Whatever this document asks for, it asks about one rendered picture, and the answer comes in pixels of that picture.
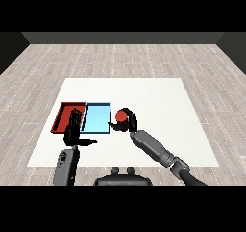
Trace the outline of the dark grey robot body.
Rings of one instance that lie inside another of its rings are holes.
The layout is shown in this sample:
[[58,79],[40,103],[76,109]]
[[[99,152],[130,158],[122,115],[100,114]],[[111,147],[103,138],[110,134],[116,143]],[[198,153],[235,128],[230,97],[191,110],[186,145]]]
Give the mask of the dark grey robot body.
[[152,186],[149,178],[135,174],[133,167],[127,167],[126,174],[119,173],[119,167],[113,167],[111,174],[97,178],[94,186]]

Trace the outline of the red shallow open box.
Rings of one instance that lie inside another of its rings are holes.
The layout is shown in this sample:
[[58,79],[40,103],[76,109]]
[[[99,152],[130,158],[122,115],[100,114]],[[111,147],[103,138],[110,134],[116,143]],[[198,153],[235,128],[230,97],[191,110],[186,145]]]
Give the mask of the red shallow open box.
[[63,134],[66,126],[69,124],[71,111],[74,109],[83,115],[86,109],[86,102],[62,102],[50,132],[53,134]]

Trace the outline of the light blue shallow open box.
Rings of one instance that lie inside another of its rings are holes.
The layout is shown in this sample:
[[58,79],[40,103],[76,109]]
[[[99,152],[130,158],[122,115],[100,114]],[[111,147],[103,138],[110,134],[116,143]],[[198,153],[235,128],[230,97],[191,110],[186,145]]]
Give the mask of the light blue shallow open box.
[[83,115],[82,134],[108,134],[111,121],[110,102],[89,102]]

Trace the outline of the small red can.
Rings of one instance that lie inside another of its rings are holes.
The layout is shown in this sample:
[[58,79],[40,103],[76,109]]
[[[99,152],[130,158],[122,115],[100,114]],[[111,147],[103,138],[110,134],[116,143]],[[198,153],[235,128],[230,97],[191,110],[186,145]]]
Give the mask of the small red can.
[[127,116],[126,112],[123,111],[123,110],[119,110],[115,114],[115,119],[116,119],[118,124],[123,124],[123,125],[127,125],[128,124],[128,116]]

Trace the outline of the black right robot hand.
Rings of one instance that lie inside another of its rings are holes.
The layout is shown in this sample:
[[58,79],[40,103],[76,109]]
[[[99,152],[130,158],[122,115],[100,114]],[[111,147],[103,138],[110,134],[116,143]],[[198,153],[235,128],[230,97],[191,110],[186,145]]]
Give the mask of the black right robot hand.
[[137,119],[136,115],[128,108],[121,109],[126,112],[128,116],[128,124],[118,124],[116,121],[116,124],[113,124],[112,122],[109,122],[109,126],[115,130],[115,131],[122,131],[122,132],[136,132],[137,131]]

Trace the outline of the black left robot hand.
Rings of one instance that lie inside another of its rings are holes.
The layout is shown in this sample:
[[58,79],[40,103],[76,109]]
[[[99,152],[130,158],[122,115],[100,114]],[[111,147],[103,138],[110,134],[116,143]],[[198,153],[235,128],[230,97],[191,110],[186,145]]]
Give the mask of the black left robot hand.
[[74,108],[70,113],[69,123],[65,127],[63,137],[63,141],[66,146],[90,146],[94,143],[98,143],[97,140],[80,138],[81,115],[82,113],[76,108]]

